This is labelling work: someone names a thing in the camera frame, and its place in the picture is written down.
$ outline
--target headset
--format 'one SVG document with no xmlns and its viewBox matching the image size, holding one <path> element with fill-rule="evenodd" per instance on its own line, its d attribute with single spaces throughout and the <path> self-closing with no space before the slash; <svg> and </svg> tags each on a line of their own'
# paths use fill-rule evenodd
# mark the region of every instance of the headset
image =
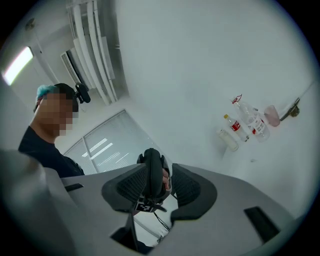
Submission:
<svg viewBox="0 0 320 256">
<path fill-rule="evenodd" d="M 88 87 L 84 85 L 83 83 L 77 82 L 75 84 L 76 92 L 74 93 L 75 96 L 79 99 L 80 104 L 82 103 L 89 103 L 91 101 L 91 98 L 88 94 Z"/>
</svg>

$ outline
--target window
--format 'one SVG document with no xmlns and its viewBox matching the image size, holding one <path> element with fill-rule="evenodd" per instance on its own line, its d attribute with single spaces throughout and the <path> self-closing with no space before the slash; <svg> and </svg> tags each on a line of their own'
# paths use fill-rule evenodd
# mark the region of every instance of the window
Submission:
<svg viewBox="0 0 320 256">
<path fill-rule="evenodd" d="M 126 111 L 122 111 L 85 135 L 64 155 L 89 175 L 136 164 L 138 156 L 149 148 L 163 154 Z"/>
</svg>

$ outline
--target person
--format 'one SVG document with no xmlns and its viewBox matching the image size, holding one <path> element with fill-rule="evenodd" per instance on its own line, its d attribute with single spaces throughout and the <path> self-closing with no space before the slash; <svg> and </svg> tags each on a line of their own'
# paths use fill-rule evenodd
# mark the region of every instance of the person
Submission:
<svg viewBox="0 0 320 256">
<path fill-rule="evenodd" d="M 72 124 L 78 111 L 77 97 L 70 86 L 41 85 L 36 94 L 34 117 L 18 150 L 38 160 L 43 167 L 56 170 L 60 178 L 84 175 L 82 168 L 55 146 L 56 138 Z"/>
</svg>

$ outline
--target bottle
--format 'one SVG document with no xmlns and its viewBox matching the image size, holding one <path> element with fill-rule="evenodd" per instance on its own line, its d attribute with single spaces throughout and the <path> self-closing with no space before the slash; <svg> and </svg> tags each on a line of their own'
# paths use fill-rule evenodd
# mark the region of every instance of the bottle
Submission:
<svg viewBox="0 0 320 256">
<path fill-rule="evenodd" d="M 216 134 L 226 143 L 231 151 L 236 151 L 239 148 L 238 143 L 226 130 L 219 128 Z"/>
<path fill-rule="evenodd" d="M 266 141 L 270 132 L 265 124 L 265 122 L 260 118 L 259 113 L 256 108 L 253 108 L 250 104 L 246 103 L 243 100 L 240 100 L 242 94 L 240 96 L 234 97 L 231 102 L 235 108 L 235 111 L 239 115 L 239 117 L 245 122 L 245 124 L 249 127 L 252 133 L 255 135 L 256 139 L 259 142 Z"/>
<path fill-rule="evenodd" d="M 228 126 L 230 126 L 230 128 L 240 137 L 243 142 L 246 142 L 249 139 L 249 136 L 237 120 L 233 119 L 227 114 L 224 115 L 224 119 L 226 120 Z"/>
</svg>

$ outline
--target air conditioner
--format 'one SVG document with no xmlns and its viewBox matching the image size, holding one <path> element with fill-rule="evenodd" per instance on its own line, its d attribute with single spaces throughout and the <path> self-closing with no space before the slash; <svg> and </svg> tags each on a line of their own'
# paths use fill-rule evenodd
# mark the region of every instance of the air conditioner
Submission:
<svg viewBox="0 0 320 256">
<path fill-rule="evenodd" d="M 77 61 L 78 56 L 76 50 L 74 48 L 70 49 L 68 51 L 63 52 L 60 56 L 74 84 L 82 83 L 85 84 L 89 89 L 92 89 L 93 87 L 89 83 L 84 71 L 81 70 L 82 67 L 80 65 L 80 61 Z"/>
</svg>

